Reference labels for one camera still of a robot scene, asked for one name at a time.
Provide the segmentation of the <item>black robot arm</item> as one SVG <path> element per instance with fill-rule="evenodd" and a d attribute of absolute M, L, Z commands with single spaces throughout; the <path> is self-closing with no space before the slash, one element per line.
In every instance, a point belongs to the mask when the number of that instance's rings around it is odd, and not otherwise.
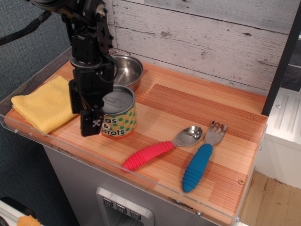
<path fill-rule="evenodd" d="M 113 36 L 102 0 L 33 0 L 32 4 L 61 15 L 71 43 L 73 80 L 69 93 L 73 113 L 80 114 L 84 137 L 100 133 L 103 98 L 113 91 L 117 62 L 109 55 Z"/>

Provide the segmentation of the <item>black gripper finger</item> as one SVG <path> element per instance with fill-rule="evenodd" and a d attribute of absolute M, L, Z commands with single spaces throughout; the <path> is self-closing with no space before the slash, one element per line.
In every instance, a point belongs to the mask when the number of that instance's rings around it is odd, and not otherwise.
<path fill-rule="evenodd" d="M 80 111 L 82 110 L 82 103 L 81 97 L 76 91 L 75 81 L 69 81 L 69 94 L 72 112 L 80 113 Z"/>
<path fill-rule="evenodd" d="M 92 111 L 90 109 L 80 111 L 80 129 L 83 137 L 98 135 L 103 124 L 104 112 Z"/>

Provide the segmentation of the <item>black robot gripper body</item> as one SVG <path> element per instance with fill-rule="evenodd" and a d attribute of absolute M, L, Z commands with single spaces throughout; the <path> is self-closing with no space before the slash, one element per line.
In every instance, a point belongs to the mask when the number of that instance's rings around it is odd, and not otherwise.
<path fill-rule="evenodd" d="M 111 56 L 103 56 L 95 62 L 84 63 L 73 57 L 71 65 L 74 66 L 71 81 L 75 81 L 82 110 L 99 111 L 104 106 L 104 96 L 113 91 L 117 61 Z"/>

